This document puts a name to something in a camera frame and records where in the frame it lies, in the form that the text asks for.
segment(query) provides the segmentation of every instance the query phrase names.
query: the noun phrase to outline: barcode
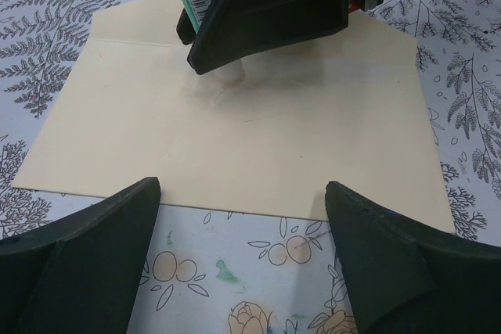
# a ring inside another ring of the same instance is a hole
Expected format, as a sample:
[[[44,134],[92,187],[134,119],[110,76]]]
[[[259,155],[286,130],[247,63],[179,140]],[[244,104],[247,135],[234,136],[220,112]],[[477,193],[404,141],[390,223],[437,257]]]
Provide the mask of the barcode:
[[[196,19],[199,23],[201,23],[207,13],[207,10],[209,9],[211,0],[189,0],[189,2],[193,6]]]

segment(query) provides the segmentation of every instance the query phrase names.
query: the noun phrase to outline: beige paper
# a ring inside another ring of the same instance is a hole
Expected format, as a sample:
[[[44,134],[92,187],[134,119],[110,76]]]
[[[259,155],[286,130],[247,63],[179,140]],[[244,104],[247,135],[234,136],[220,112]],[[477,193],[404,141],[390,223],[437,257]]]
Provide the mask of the beige paper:
[[[338,180],[454,231],[414,38],[351,14],[333,37],[245,58],[229,87],[189,68],[179,10],[140,0],[98,13],[16,187],[104,197],[157,176],[162,203],[326,220]]]

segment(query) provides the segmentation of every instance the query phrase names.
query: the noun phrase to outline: table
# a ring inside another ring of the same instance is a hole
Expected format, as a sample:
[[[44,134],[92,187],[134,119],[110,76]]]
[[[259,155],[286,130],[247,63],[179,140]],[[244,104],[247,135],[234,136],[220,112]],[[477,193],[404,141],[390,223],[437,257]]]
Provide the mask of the table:
[[[10,184],[92,14],[129,1],[0,0],[0,239],[97,202]],[[419,38],[416,65],[457,235],[493,245],[501,245],[500,8],[501,0],[384,0],[371,12]],[[327,223],[161,207],[128,331],[356,329]]]

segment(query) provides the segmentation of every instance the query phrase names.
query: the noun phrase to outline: paper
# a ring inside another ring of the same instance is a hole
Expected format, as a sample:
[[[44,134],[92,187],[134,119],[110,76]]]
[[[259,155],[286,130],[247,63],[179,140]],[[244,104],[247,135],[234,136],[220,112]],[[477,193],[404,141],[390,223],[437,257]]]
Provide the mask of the paper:
[[[351,14],[332,37],[245,58],[228,87],[186,63],[179,3],[98,13],[16,187],[104,197],[157,176],[162,203],[326,220],[337,180],[454,231],[414,38]]]

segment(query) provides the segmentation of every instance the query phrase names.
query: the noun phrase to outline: envelope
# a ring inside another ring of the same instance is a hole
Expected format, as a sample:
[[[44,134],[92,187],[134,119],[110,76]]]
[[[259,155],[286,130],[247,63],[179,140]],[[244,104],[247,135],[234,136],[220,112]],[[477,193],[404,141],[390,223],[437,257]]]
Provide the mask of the envelope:
[[[224,84],[186,62],[181,10],[95,14],[15,187],[107,197],[157,176],[165,204],[325,221],[339,181],[454,232],[415,38],[352,13],[334,36],[244,58],[244,80]]]

